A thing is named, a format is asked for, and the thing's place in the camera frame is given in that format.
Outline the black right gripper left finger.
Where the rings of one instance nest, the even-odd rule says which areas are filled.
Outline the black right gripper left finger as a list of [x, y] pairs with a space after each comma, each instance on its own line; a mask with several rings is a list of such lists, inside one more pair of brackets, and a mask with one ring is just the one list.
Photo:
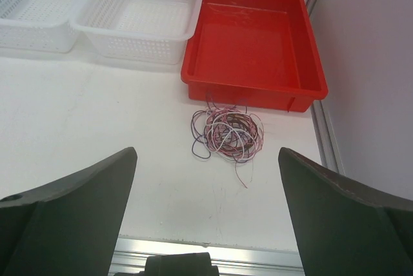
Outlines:
[[108, 275], [136, 164], [125, 148], [1, 199], [1, 275]]

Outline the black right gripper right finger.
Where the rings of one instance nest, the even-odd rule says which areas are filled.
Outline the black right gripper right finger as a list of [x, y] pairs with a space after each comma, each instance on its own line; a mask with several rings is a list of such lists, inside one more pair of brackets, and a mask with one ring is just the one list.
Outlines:
[[412, 275], [411, 200], [290, 148], [278, 162], [305, 275]]

